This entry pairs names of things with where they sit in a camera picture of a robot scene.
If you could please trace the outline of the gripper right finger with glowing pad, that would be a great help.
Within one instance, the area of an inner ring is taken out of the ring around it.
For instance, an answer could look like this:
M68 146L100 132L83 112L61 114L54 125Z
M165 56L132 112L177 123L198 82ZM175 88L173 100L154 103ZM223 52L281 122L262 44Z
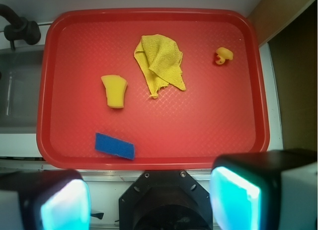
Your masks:
M318 154L306 149L223 154L212 167L210 201L223 230L315 230Z

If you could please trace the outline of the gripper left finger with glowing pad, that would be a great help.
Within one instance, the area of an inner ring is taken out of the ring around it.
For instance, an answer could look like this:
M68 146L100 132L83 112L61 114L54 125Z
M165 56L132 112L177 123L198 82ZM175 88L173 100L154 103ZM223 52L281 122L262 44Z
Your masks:
M76 170L0 175L2 230L87 230L89 187Z

